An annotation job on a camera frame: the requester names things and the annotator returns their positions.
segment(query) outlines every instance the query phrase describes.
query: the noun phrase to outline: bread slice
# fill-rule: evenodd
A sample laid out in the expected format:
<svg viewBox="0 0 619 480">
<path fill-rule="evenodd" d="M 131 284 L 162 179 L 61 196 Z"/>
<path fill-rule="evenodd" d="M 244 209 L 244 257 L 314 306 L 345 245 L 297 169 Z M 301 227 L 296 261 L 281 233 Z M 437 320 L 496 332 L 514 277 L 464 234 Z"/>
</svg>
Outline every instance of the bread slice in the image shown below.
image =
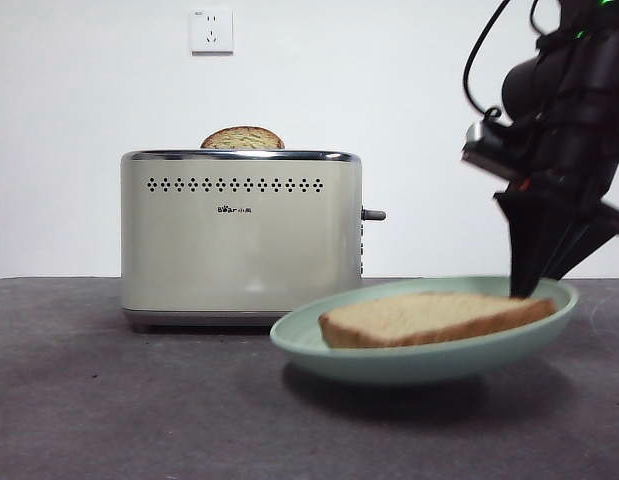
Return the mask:
<svg viewBox="0 0 619 480">
<path fill-rule="evenodd" d="M 284 142 L 275 133 L 261 127 L 231 127 L 209 135 L 200 148 L 265 149 L 285 148 Z"/>
<path fill-rule="evenodd" d="M 555 312 L 548 299 L 409 293 L 338 307 L 318 321 L 330 347 L 398 347 L 499 332 Z"/>
</svg>

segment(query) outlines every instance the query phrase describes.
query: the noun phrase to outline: toaster lever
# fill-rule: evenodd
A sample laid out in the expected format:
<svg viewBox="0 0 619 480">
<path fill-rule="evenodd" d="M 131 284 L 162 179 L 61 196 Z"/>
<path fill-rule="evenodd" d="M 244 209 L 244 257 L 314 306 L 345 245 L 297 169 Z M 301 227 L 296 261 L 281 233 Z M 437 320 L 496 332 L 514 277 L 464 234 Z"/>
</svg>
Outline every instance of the toaster lever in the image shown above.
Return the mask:
<svg viewBox="0 0 619 480">
<path fill-rule="evenodd" d="M 363 220 L 384 220 L 387 218 L 387 214 L 382 210 L 365 210 L 363 208 L 360 218 Z"/>
</svg>

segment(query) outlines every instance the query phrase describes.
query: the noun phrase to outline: wall socket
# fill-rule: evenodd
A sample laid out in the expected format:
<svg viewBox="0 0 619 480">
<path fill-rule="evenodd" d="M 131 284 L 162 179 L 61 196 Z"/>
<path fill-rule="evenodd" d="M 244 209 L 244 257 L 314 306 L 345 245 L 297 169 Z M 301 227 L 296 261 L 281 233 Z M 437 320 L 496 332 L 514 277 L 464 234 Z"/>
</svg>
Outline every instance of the wall socket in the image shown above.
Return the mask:
<svg viewBox="0 0 619 480">
<path fill-rule="evenodd" d="M 196 10 L 189 17 L 192 54 L 233 52 L 233 12 L 228 8 Z"/>
</svg>

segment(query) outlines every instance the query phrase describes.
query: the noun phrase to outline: bread crust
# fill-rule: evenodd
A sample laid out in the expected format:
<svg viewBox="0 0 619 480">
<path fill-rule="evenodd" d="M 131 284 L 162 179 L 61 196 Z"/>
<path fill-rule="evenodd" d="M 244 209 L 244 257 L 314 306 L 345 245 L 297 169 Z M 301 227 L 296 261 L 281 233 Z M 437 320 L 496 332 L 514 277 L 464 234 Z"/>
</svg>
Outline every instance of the bread crust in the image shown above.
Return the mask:
<svg viewBox="0 0 619 480">
<path fill-rule="evenodd" d="M 334 348 L 379 348 L 404 347 L 427 343 L 447 342 L 500 332 L 535 322 L 556 312 L 553 302 L 539 299 L 534 303 L 512 307 L 494 315 L 476 317 L 448 327 L 416 332 L 400 338 L 385 340 L 355 328 L 335 323 L 329 312 L 318 318 L 322 336 L 327 345 Z"/>
<path fill-rule="evenodd" d="M 205 138 L 200 145 L 200 148 L 219 148 L 214 146 L 217 142 L 222 141 L 223 137 L 228 138 L 231 135 L 262 135 L 266 137 L 267 142 L 270 146 L 266 146 L 265 148 L 285 148 L 285 144 L 282 139 L 273 133 L 271 130 L 267 130 L 262 127 L 253 127 L 253 126 L 238 126 L 238 127 L 228 127 L 223 128 L 222 130 L 218 130 L 217 132 L 212 133 L 207 138 Z"/>
</svg>

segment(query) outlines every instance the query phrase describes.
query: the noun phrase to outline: table surface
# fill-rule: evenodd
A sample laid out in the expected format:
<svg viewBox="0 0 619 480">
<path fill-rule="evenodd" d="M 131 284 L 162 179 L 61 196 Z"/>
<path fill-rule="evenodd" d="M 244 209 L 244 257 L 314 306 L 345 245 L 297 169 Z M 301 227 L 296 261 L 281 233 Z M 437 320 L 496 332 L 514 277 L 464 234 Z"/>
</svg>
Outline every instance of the table surface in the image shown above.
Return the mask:
<svg viewBox="0 0 619 480">
<path fill-rule="evenodd" d="M 0 280 L 0 479 L 619 479 L 619 280 L 490 373 L 345 386 L 267 328 L 131 331 L 119 279 Z"/>
</svg>

